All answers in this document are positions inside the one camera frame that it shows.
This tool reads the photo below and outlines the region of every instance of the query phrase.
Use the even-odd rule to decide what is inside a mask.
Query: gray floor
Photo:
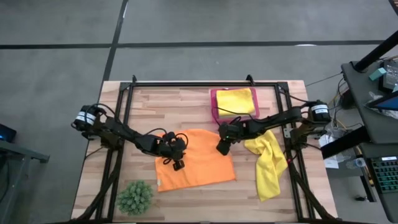
[[[1,44],[111,43],[121,0],[0,2]],[[387,0],[130,0],[119,42],[379,40],[397,28]],[[311,83],[374,45],[118,49],[110,80],[297,79]],[[87,142],[70,127],[98,99],[109,49],[0,50],[0,123],[16,143],[51,155],[33,162],[12,223],[70,218]],[[394,49],[388,55],[397,55]],[[333,98],[341,76],[308,87]],[[355,110],[340,111],[347,125]],[[355,202],[359,178],[330,179],[340,218],[389,223],[380,203]]]

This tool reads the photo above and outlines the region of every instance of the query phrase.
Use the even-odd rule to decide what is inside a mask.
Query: folded yellow cloth
[[[252,113],[254,111],[253,96],[250,88],[237,90],[218,90],[216,92],[217,106],[235,113]],[[218,110],[220,116],[233,113]]]
[[[256,139],[246,140],[244,147],[261,155],[256,163],[257,194],[260,200],[278,196],[279,177],[287,168],[287,162],[274,134],[268,130]]]

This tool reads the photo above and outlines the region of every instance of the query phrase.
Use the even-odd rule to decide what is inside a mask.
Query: orange cloth
[[[203,129],[175,133],[184,133],[189,139],[182,159],[185,167],[174,171],[173,161],[164,165],[164,158],[157,158],[155,168],[159,192],[235,180],[231,154],[223,156],[216,149],[220,140],[218,134]]]

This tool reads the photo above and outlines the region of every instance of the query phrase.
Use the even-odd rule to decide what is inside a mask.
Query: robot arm
[[[308,107],[308,117],[303,118],[301,109],[306,106]],[[330,122],[327,104],[319,100],[310,101],[264,119],[232,121],[229,124],[224,122],[218,128],[221,140],[217,145],[217,150],[222,155],[227,155],[231,144],[245,139],[254,139],[269,129],[294,122],[301,122],[302,125],[290,131],[292,144],[307,142],[307,136],[311,134],[317,136],[324,134],[323,128]]]
[[[140,134],[137,131],[122,124],[120,120],[106,116],[106,121],[101,122],[100,117],[106,116],[103,108],[85,105],[81,108],[78,116],[71,126],[85,138],[92,140],[93,137],[101,138],[101,145],[110,149],[118,150],[122,141],[127,140],[136,145],[137,149],[150,156],[164,157],[173,160],[174,170],[184,168],[181,160],[183,151],[187,148],[182,138],[178,138],[173,132],[166,133],[162,137],[152,134]]]

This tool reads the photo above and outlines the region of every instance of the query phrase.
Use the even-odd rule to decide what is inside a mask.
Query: wooden tabletop
[[[290,94],[307,99],[303,81],[287,81]],[[116,107],[120,82],[104,82],[100,103]],[[278,113],[273,87],[256,87],[260,107],[260,118]],[[293,106],[301,105],[292,99]],[[201,128],[217,133],[218,126],[212,122],[210,113],[210,88],[208,87],[135,87],[130,109],[129,126],[140,133],[154,128],[178,132],[185,129]],[[281,128],[272,130],[284,150]],[[318,145],[317,141],[308,143]],[[89,144],[87,153],[100,147],[98,141]],[[115,208],[115,222],[291,222],[296,221],[294,200],[288,170],[279,180],[281,193],[272,199],[260,202],[256,191],[255,165],[258,155],[234,144],[231,154],[236,172],[236,181],[193,187],[190,189],[157,192],[154,157],[147,156],[127,142],[118,192],[133,180],[144,180],[154,189],[152,206],[139,216],[129,217]],[[308,181],[312,192],[326,210],[336,217],[336,208],[331,194],[329,180],[319,150],[303,149]],[[76,195],[72,218],[81,215],[100,189],[106,150],[91,155],[85,161]],[[303,214],[307,209],[300,191]],[[108,200],[104,213],[108,211]]]

